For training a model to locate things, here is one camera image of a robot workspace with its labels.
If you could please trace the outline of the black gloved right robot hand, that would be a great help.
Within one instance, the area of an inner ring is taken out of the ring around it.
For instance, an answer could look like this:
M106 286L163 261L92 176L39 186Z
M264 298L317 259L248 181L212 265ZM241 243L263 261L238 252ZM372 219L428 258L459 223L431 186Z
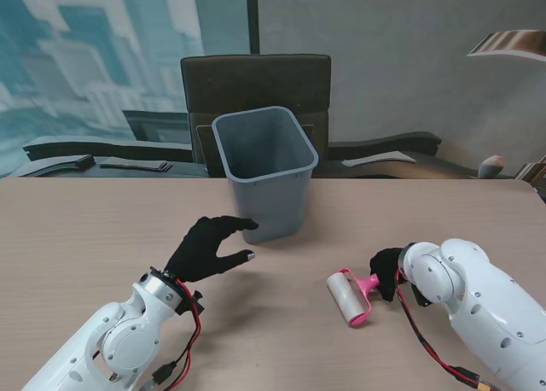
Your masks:
M378 252L369 262L370 274L379 279L376 287L382 299L392 302L398 283L405 283L404 277L397 277L398 258L402 248L386 248Z

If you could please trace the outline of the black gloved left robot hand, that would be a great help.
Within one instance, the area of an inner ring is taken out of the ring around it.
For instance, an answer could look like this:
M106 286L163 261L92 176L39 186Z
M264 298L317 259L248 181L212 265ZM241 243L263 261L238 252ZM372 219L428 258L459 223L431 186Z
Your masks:
M258 224L251 219L227 215L201 217L168 260L164 272L183 283L196 283L247 263L255 257L252 250L218 257L218 249L225 239L236 232L256 229Z

